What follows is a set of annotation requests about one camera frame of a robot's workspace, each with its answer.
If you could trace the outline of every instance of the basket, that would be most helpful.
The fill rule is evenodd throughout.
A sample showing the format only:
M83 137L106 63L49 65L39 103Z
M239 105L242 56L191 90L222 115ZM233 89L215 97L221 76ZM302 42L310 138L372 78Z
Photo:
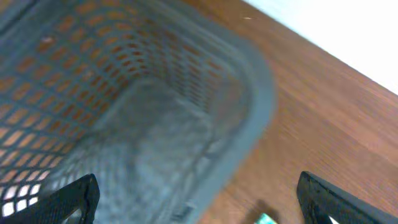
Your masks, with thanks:
M260 53L180 2L40 0L12 15L2 217L93 173L95 223L193 223L270 119Z

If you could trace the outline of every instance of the wooden table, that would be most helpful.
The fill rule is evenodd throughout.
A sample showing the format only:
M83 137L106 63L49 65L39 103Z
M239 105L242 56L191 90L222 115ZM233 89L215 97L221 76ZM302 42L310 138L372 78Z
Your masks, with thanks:
M261 212L303 223L295 194L302 170L398 216L398 96L240 0L185 1L259 47L279 101L200 223L252 224Z

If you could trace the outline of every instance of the wood grain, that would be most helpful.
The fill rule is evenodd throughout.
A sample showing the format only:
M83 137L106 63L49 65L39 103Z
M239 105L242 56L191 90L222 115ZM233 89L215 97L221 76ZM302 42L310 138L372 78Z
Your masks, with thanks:
M240 0L185 2L258 46L279 101L200 223L253 223L261 212L303 223L295 194L302 170L398 216L398 96Z

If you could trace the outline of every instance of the brown wooden surface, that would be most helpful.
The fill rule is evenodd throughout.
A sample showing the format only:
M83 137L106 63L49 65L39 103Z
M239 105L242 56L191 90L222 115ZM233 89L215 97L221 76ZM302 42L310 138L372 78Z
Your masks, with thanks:
M252 224L261 212L302 223L295 194L302 170L398 216L398 96L240 0L185 1L259 47L279 100L272 124L200 223Z

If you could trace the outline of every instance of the basket bottom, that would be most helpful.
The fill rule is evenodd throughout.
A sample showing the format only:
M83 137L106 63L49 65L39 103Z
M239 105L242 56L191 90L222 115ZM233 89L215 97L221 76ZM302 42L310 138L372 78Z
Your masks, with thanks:
M135 82L79 140L42 185L49 194L93 173L101 198L95 223L150 223L211 141L206 115L159 80Z

